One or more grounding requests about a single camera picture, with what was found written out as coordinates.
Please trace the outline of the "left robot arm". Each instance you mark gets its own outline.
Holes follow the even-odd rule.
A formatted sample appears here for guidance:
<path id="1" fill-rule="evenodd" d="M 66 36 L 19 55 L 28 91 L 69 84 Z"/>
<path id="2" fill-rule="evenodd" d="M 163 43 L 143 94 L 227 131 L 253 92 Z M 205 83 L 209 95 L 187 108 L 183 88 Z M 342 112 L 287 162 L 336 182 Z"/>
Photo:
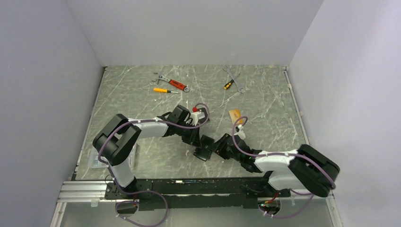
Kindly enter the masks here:
<path id="1" fill-rule="evenodd" d="M 151 119 L 129 120 L 119 113 L 95 136 L 92 146 L 98 152 L 98 161 L 106 164 L 123 198 L 139 193 L 137 179 L 126 161 L 137 140 L 177 135 L 183 143 L 202 148 L 200 127 L 209 121 L 210 112 L 204 103 L 195 106 L 201 109 L 191 113 L 177 105 L 173 111 Z"/>

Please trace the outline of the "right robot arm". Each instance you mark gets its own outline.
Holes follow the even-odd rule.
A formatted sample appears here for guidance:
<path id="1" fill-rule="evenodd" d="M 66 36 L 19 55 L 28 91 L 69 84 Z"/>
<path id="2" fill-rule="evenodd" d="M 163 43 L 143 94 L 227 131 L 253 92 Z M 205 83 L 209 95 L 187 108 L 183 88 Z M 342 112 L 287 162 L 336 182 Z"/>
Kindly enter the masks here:
<path id="1" fill-rule="evenodd" d="M 250 148 L 238 135 L 225 134 L 210 146 L 223 159 L 234 159 L 250 173 L 264 173 L 261 192 L 272 196 L 284 189 L 308 190 L 327 197 L 335 189 L 340 167 L 307 144 L 291 151 L 272 152 Z"/>

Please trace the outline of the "black leather card holder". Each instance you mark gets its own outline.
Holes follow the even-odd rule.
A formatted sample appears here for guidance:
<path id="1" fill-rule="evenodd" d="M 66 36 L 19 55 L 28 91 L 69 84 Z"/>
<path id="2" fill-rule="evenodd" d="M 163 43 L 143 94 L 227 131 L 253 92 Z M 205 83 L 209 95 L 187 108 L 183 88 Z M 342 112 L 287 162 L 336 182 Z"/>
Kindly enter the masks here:
<path id="1" fill-rule="evenodd" d="M 198 159 L 206 162 L 211 157 L 211 151 L 207 150 L 206 148 L 196 148 L 193 155 Z"/>

